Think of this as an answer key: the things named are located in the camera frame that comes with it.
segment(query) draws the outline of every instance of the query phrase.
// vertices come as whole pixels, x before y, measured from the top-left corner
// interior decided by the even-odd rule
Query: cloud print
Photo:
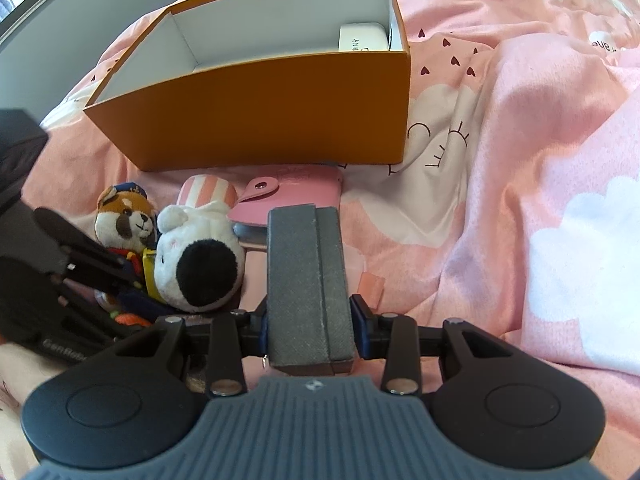
[[[619,176],[605,196],[575,196],[560,227],[533,234],[527,301],[540,319],[577,319],[597,367],[640,375],[638,181]]]

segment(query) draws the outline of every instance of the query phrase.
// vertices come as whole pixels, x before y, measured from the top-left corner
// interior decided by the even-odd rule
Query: bed sheet
[[[385,279],[381,311],[432,326],[463,317],[588,384],[607,410],[593,462],[626,479],[640,466],[640,0],[399,5],[412,53],[404,161],[344,168],[344,242]],[[162,207],[192,174],[241,189],[256,172],[141,173],[82,113],[158,12],[123,32],[43,123],[50,142],[24,199],[88,234],[96,197],[116,182],[138,182]],[[433,361],[427,389],[440,383]],[[34,465],[19,406],[57,371],[0,346],[8,479]],[[252,384],[260,373],[248,366]],[[355,373],[377,380],[382,364]]]

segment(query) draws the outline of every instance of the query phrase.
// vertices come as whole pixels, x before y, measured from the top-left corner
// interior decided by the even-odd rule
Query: pink comforter
[[[381,311],[428,325],[463,317],[593,388],[607,409],[593,461],[626,479],[640,466],[640,0],[399,3],[412,52],[404,162],[345,168],[344,241],[385,278]],[[135,180],[162,207],[196,173],[140,173],[81,112],[155,15],[44,121],[30,205],[90,232],[106,186]],[[238,187],[254,176],[208,171]],[[0,347],[5,406],[55,373],[45,366]],[[424,375],[438,386],[433,360]],[[5,412],[0,467],[12,478],[33,459]]]

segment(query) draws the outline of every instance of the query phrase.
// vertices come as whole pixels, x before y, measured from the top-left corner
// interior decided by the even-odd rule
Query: open box
[[[380,51],[339,51],[379,23]],[[85,113],[141,170],[395,164],[409,47],[396,0],[183,0],[120,57]]]

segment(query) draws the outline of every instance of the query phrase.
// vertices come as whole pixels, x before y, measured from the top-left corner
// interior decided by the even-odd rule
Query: plush toy face
[[[111,187],[98,199],[95,235],[107,248],[140,254],[156,241],[153,216],[153,206],[140,193]]]
[[[213,202],[199,208],[170,205],[158,215],[162,236],[154,279],[171,306],[185,312],[213,310],[240,287],[244,249],[226,211],[226,205]]]

